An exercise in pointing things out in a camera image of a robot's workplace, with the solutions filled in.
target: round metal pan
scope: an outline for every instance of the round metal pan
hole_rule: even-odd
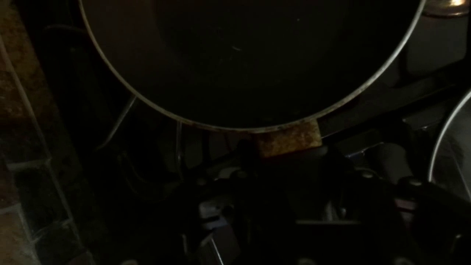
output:
[[[79,0],[111,72],[188,125],[270,132],[315,120],[395,58],[423,0]]]
[[[444,122],[432,150],[428,181],[471,200],[471,91]]]

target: machine part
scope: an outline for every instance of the machine part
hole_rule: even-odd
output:
[[[231,226],[209,234],[197,250],[200,265],[231,265],[241,253]]]
[[[426,0],[425,14],[465,16],[469,13],[469,0]]]
[[[381,263],[418,263],[419,254],[395,207],[391,184],[378,176],[365,178],[359,172],[354,195],[359,198],[360,219],[376,243]]]
[[[363,178],[373,178],[373,175],[370,172],[362,172]]]
[[[312,122],[359,95],[423,4],[79,0],[95,48],[138,98],[186,125],[242,132]]]
[[[450,98],[450,94],[462,92],[462,84],[468,82],[466,69],[466,61],[456,61],[426,76],[395,86],[387,85],[378,79],[378,84],[373,84],[362,97],[359,97],[356,104],[341,107],[335,110],[335,113],[317,119],[322,129],[322,138],[345,138],[345,134],[351,135],[350,132],[354,128],[365,126],[366,123],[370,125],[370,120],[384,120],[384,116],[398,113],[407,106],[426,103],[437,98],[438,94],[441,94],[438,95],[440,98],[447,100]]]
[[[437,263],[469,263],[469,241],[462,241],[471,235],[469,201],[431,182],[415,187],[404,181],[403,187],[418,203],[412,225],[415,240],[435,251]]]
[[[428,167],[428,181],[456,195],[471,198],[471,91],[457,103],[443,125]]]
[[[375,145],[366,150],[366,156],[373,160],[376,170],[393,184],[397,184],[400,178],[412,175],[406,150],[398,144],[384,142]]]
[[[232,176],[245,178],[247,172],[244,172],[239,166],[222,167],[219,170],[217,176],[214,178],[214,181],[217,181],[217,179],[231,179]]]
[[[203,220],[201,226],[204,229],[214,229],[219,226],[226,226],[229,223],[228,217],[223,215],[223,210],[234,207],[232,201],[226,195],[213,197],[204,200],[198,204],[198,215]]]
[[[421,182],[419,179],[416,179],[416,178],[410,178],[410,185],[413,185],[413,187],[421,187],[422,182]]]

